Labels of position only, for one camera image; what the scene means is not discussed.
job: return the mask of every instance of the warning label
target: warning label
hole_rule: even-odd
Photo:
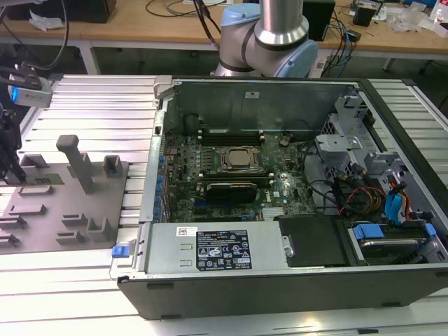
[[[196,232],[199,271],[249,270],[252,268],[247,231]]]

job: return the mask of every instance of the small black box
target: small black box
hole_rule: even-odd
[[[355,16],[353,17],[353,24],[368,27],[376,12],[377,8],[371,3],[357,4],[355,8]]]

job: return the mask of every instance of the blue latch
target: blue latch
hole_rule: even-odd
[[[429,237],[433,237],[437,234],[437,232],[435,231],[434,225],[432,225],[431,223],[425,224],[425,228],[426,228],[426,231],[427,231]]]
[[[112,258],[127,258],[129,257],[130,249],[128,246],[117,245],[112,248]]]
[[[355,234],[357,240],[384,238],[384,233],[381,230],[381,227],[379,224],[374,223],[359,224],[353,228],[353,233]]]

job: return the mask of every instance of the white paper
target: white paper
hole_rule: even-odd
[[[29,11],[29,14],[31,15],[29,23],[31,23],[36,28],[43,30],[44,32],[46,32],[48,29],[58,29],[65,27],[62,23],[62,20],[58,17],[42,17],[34,14],[31,11]]]
[[[197,226],[178,226],[176,236],[178,237],[195,237]]]

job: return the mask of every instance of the blue clip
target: blue clip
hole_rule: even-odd
[[[353,228],[356,240],[360,239],[372,239],[372,238],[384,238],[384,233],[381,230],[379,224],[359,224]]]
[[[386,218],[393,222],[395,225],[401,225],[398,220],[398,214],[400,213],[401,204],[403,203],[403,196],[389,192],[386,197],[386,206],[384,207],[384,213]]]
[[[129,247],[117,245],[112,248],[112,258],[127,258],[129,257]]]
[[[425,228],[426,228],[426,231],[427,231],[429,237],[433,237],[437,234],[437,232],[435,231],[434,225],[432,225],[431,223],[425,224]]]

